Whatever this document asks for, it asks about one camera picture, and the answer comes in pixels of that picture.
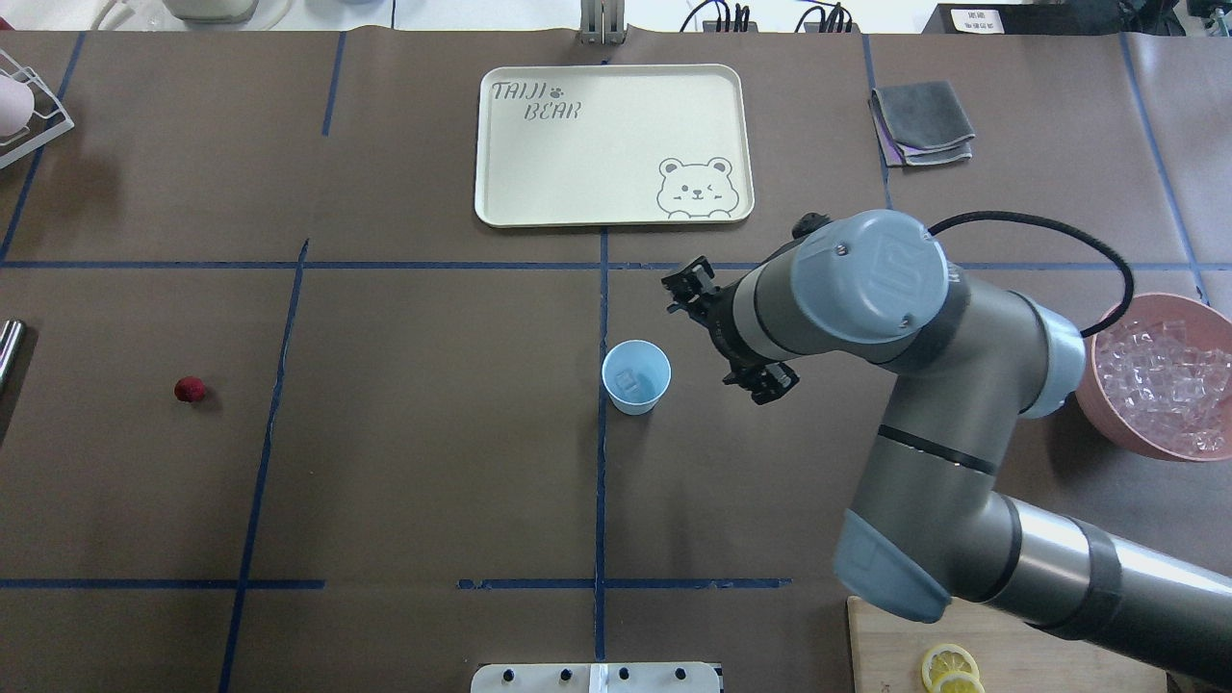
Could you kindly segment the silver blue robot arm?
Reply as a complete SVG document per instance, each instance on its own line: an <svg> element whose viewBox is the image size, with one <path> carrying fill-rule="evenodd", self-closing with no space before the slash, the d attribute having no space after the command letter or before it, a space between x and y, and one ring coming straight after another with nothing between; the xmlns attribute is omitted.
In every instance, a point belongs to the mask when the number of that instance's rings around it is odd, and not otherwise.
<svg viewBox="0 0 1232 693"><path fill-rule="evenodd" d="M938 234L986 219L1090 245L1121 273L1120 303L1078 329L1029 295L970 277ZM1126 260L1073 224L1003 211L936 224L886 208L804 215L791 234L728 285L705 256L662 285L669 311L703 326L727 360L723 381L756 404L798 382L788 363L825 351L894 374L837 540L834 571L853 596L924 624L952 601L982 603L1228 691L1227 576L994 488L1016 420L1060 409L1083 379L1085 340L1131 306Z"/></svg>

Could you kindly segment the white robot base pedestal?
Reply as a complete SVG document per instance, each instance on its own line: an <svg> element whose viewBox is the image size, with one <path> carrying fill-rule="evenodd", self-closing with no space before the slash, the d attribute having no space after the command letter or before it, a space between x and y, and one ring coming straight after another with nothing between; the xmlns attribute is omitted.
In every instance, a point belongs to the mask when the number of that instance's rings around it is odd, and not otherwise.
<svg viewBox="0 0 1232 693"><path fill-rule="evenodd" d="M719 665L701 661L493 663L471 692L723 692Z"/></svg>

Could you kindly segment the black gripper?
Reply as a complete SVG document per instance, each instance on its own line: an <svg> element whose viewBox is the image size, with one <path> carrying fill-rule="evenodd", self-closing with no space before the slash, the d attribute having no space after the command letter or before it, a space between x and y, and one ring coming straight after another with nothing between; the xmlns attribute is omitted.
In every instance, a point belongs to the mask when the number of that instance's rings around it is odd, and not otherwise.
<svg viewBox="0 0 1232 693"><path fill-rule="evenodd" d="M736 282L719 286L703 255L685 261L662 277L671 302L669 313L683 312L708 334L716 351L728 364L722 383L748 392L755 404L784 398L798 383L798 374L782 358L755 351L736 328Z"/></svg>

